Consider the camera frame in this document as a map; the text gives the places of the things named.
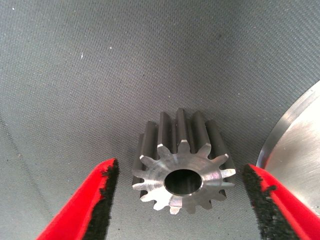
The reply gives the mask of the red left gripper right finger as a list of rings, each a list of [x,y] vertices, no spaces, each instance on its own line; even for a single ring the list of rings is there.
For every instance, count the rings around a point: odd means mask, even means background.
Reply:
[[[242,176],[263,240],[320,238],[320,218],[268,171],[247,164]]]

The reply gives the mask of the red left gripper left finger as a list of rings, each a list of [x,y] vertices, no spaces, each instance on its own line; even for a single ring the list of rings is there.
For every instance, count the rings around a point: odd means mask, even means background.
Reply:
[[[104,240],[119,177],[116,158],[98,164],[37,236],[38,240]]]

